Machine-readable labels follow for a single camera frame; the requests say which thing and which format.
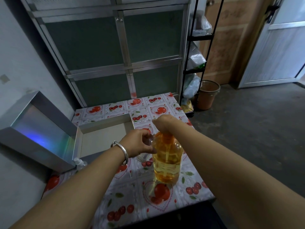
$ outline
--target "metal cabinet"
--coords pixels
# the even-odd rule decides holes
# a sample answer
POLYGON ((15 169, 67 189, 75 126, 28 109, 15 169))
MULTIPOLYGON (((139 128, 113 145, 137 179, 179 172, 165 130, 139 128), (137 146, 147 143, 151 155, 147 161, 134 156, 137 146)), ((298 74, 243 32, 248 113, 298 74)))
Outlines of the metal cabinet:
POLYGON ((179 96, 189 0, 22 2, 83 107, 179 96))

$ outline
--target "white door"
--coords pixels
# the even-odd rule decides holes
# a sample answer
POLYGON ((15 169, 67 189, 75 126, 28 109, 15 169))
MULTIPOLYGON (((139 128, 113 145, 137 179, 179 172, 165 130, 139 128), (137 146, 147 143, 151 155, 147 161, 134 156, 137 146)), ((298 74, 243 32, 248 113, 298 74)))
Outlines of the white door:
POLYGON ((305 0, 273 0, 239 88, 296 82, 305 73, 305 0))

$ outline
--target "shelf rack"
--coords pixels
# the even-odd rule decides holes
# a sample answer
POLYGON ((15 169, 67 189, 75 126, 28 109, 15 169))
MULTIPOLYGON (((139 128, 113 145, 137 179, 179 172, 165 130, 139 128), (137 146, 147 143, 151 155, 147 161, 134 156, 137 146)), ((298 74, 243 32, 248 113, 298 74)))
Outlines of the shelf rack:
MULTIPOLYGON (((221 3, 220 3, 219 11, 218 11, 218 14, 217 14, 217 18, 216 18, 216 22, 215 22, 215 26, 214 26, 213 33, 212 33, 211 35, 205 35, 205 36, 192 36, 192 34, 193 34, 193 29, 194 29, 194 23, 195 23, 195 17, 196 17, 196 11, 197 11, 197 6, 198 6, 198 0, 196 0, 195 10, 194 10, 194 15, 193 15, 193 20, 192 20, 191 33, 190 33, 190 35, 187 37, 187 41, 188 41, 189 46, 188 46, 188 50, 187 50, 187 54, 186 54, 186 59, 185 59, 185 66, 184 66, 184 70, 183 70, 182 88, 181 88, 180 103, 179 103, 180 105, 181 105, 181 100, 182 100, 182 98, 183 98, 183 86, 184 86, 185 75, 186 75, 186 74, 192 74, 192 73, 199 73, 199 72, 202 72, 201 79, 200 79, 200 84, 201 84, 201 82, 202 82, 202 78, 203 78, 203 75, 204 75, 204 71, 205 71, 205 69, 206 69, 206 67, 207 67, 207 61, 208 61, 208 57, 209 57, 209 54, 210 54, 212 42, 213 42, 213 39, 214 39, 214 35, 215 35, 215 31, 216 31, 216 27, 217 27, 217 23, 218 23, 218 20, 219 20, 219 16, 220 16, 220 12, 221 12, 223 3, 224 3, 224 0, 221 0, 221 3), (204 68, 202 68, 202 69, 186 70, 186 67, 187 67, 187 64, 188 64, 188 57, 189 57, 191 42, 193 42, 193 41, 206 41, 206 40, 210 40, 211 42, 210 42, 210 45, 209 45, 207 57, 205 58, 205 59, 206 59, 206 64, 205 64, 204 68)), ((186 113, 186 115, 187 115, 188 117, 192 117, 192 116, 194 115, 194 112, 186 113)))

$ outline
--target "hand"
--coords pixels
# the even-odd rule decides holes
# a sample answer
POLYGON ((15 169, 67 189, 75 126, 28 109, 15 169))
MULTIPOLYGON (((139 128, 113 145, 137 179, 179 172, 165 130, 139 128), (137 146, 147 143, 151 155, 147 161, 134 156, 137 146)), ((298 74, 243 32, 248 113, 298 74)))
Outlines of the hand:
POLYGON ((135 129, 124 136, 119 143, 126 149, 130 158, 136 157, 141 153, 155 154, 156 151, 153 147, 145 144, 151 136, 148 130, 135 129))
POLYGON ((170 132, 170 124, 179 121, 177 118, 172 115, 164 114, 157 119, 152 120, 153 124, 157 127, 157 129, 161 133, 171 133, 170 132))

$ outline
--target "orange bucket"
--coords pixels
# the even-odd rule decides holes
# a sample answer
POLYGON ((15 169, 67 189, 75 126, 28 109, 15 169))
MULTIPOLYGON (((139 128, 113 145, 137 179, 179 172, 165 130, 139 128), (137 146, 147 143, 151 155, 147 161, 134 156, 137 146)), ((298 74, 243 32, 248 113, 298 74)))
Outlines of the orange bucket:
POLYGON ((208 110, 212 106, 215 96, 220 91, 220 85, 211 80, 203 80, 201 84, 197 99, 197 108, 208 110))

